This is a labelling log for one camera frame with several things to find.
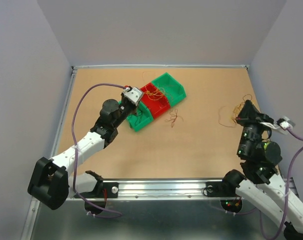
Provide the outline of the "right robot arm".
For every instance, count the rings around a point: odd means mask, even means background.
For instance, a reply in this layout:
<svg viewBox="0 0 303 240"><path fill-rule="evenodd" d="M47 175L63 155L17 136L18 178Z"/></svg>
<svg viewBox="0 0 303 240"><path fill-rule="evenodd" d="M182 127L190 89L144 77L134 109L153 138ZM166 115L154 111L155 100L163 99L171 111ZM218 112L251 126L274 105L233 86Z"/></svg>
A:
<svg viewBox="0 0 303 240"><path fill-rule="evenodd" d="M278 226L272 239L283 234L287 240L303 240L303 202L276 168L283 159L279 144L263 138L264 132L277 131L303 142L303 138L293 132L295 123L286 116L274 121L259 112L251 100L244 102L235 121L243 127L237 149L242 171L228 172L221 183L222 191L245 198L260 215L272 220ZM303 146L294 154L290 167L302 151Z"/></svg>

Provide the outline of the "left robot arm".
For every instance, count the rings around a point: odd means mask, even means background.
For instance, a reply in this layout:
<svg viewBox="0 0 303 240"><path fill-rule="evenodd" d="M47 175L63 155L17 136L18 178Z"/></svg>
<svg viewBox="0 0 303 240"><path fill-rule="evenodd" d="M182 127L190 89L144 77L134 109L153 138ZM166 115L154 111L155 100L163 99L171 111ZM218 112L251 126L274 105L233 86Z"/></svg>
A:
<svg viewBox="0 0 303 240"><path fill-rule="evenodd" d="M104 101L97 121L81 140L50 159L42 157L36 162L27 192L52 210L81 193L98 197L103 191L99 176L92 171L77 176L77 167L113 142L117 128L136 112L140 101L138 94L133 98L123 95L121 102Z"/></svg>

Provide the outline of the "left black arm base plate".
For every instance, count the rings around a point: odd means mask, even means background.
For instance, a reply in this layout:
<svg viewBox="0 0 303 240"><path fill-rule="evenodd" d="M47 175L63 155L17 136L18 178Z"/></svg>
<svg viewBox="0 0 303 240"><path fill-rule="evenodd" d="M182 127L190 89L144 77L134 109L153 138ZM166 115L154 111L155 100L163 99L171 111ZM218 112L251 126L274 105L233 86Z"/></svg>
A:
<svg viewBox="0 0 303 240"><path fill-rule="evenodd" d="M119 188L118 182L101 182L100 184L96 184L93 191L91 192L82 192L80 193L86 199L94 199L94 198L110 198L115 199L118 197Z"/></svg>

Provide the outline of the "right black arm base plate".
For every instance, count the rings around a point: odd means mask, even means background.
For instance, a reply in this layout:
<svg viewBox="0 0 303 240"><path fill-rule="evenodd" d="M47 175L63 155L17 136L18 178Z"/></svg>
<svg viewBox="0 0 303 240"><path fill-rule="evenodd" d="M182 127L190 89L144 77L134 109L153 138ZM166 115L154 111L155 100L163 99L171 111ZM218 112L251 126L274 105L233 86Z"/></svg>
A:
<svg viewBox="0 0 303 240"><path fill-rule="evenodd" d="M235 198L236 188L224 181L207 181L203 194L209 198Z"/></svg>

